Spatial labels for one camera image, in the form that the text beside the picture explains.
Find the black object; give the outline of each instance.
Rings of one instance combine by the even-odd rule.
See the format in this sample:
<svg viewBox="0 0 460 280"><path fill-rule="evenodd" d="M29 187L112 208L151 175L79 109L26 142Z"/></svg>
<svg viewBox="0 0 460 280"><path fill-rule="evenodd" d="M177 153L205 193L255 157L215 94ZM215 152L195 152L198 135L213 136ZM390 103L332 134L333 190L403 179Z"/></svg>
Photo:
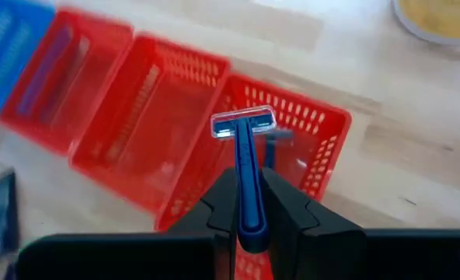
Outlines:
<svg viewBox="0 0 460 280"><path fill-rule="evenodd" d="M275 135L269 134L267 137L267 145L264 153L264 166L275 170Z"/></svg>
<svg viewBox="0 0 460 280"><path fill-rule="evenodd" d="M275 279L460 279L460 231L362 229L260 173ZM27 279L233 279L237 176L226 170L166 233L60 235L27 247Z"/></svg>
<svg viewBox="0 0 460 280"><path fill-rule="evenodd" d="M16 269L14 264L10 264L5 271L4 280L17 280L16 279Z"/></svg>
<svg viewBox="0 0 460 280"><path fill-rule="evenodd" d="M16 204L16 175L13 171L0 176L0 256L19 246Z"/></svg>

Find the item in basket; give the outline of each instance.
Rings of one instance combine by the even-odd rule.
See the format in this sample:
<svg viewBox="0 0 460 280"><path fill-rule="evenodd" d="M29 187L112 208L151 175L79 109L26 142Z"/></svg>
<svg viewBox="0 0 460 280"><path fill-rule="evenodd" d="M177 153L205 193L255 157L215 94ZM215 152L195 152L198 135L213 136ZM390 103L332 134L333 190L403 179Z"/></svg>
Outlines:
<svg viewBox="0 0 460 280"><path fill-rule="evenodd" d="M47 81L47 77L51 73L51 69L54 66L54 63L59 58L59 56L62 55L65 48L71 43L72 37L73 30L67 26L57 33L54 42L51 44L51 47L44 55L40 66L31 79L30 84L26 88L23 99L18 108L19 114L30 114L31 107L34 105L35 99L43 89L45 82Z"/></svg>
<svg viewBox="0 0 460 280"><path fill-rule="evenodd" d="M132 35L127 24L61 9L7 101L3 123L67 155L102 102Z"/></svg>
<svg viewBox="0 0 460 280"><path fill-rule="evenodd" d="M150 96L147 109L119 158L122 170L134 176L141 175L156 186L173 182L186 150L186 139L197 130L211 98L208 91L212 88L186 84L172 75L159 79L156 94ZM146 138L158 143L157 146L145 148Z"/></svg>
<svg viewBox="0 0 460 280"><path fill-rule="evenodd" d="M299 187L308 172L308 159L311 159L316 141L302 131L287 131L267 135L265 165L274 169L291 185Z"/></svg>
<svg viewBox="0 0 460 280"><path fill-rule="evenodd" d="M0 111L53 17L43 5L0 0Z"/></svg>
<svg viewBox="0 0 460 280"><path fill-rule="evenodd" d="M151 92L159 78L159 67L153 65L149 70L145 79L142 82L141 88L138 91L137 97L134 99L130 112L125 118L124 126L120 130L120 134L113 141L112 145L106 152L106 161L115 163L121 156L125 145L128 142L131 132L135 129L135 123L141 116L141 113L151 97Z"/></svg>

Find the red basket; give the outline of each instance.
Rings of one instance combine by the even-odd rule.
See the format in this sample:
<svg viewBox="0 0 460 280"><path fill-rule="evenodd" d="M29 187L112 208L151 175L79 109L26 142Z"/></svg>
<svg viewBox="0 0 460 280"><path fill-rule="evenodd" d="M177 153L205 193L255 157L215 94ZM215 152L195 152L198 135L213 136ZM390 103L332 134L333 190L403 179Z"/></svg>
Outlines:
<svg viewBox="0 0 460 280"><path fill-rule="evenodd" d="M123 23L57 13L2 112L11 129L66 155L81 136L133 37Z"/></svg>
<svg viewBox="0 0 460 280"><path fill-rule="evenodd" d="M157 212L209 119L228 67L224 58L139 36L71 165Z"/></svg>
<svg viewBox="0 0 460 280"><path fill-rule="evenodd" d="M294 132L293 139L277 143L275 170L309 197L320 200L350 127L349 113L236 74L228 77L211 113L260 105L271 105L279 128ZM265 144L256 140L261 164ZM233 145L233 141L212 138L210 121L204 120L203 133L157 217L157 229L166 230L173 225L191 210L225 168L234 166ZM235 267L239 279L271 278L266 254L250 255L239 248Z"/></svg>

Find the disposable razor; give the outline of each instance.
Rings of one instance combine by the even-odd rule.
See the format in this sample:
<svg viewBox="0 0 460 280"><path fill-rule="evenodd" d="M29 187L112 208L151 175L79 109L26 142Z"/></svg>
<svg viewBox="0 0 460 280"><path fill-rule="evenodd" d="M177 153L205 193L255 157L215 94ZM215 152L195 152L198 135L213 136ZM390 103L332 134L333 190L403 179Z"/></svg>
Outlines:
<svg viewBox="0 0 460 280"><path fill-rule="evenodd" d="M272 107L254 107L211 117L215 138L235 139L235 170L237 171L238 227L242 248L250 253L268 249L270 236L264 212L254 135L272 132L277 127Z"/></svg>
<svg viewBox="0 0 460 280"><path fill-rule="evenodd" d="M40 91L45 86L47 77L51 73L54 63L63 54L66 47L71 43L73 39L73 31L67 27L61 29L57 34L56 39L49 47L49 50L44 55L40 66L38 67L35 75L32 77L28 88L23 96L23 101L19 105L18 113L23 115L29 115L30 110L35 103L35 99L38 97Z"/></svg>

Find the blue razor handle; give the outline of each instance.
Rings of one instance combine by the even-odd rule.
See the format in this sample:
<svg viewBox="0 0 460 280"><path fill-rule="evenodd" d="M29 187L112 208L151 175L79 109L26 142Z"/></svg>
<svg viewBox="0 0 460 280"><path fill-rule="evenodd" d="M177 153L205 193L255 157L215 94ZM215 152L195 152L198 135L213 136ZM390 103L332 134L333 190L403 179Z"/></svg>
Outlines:
<svg viewBox="0 0 460 280"><path fill-rule="evenodd" d="M253 137L253 125L259 123L252 118L234 121L235 168L239 178L238 235L242 248L254 254L264 252L270 244Z"/></svg>

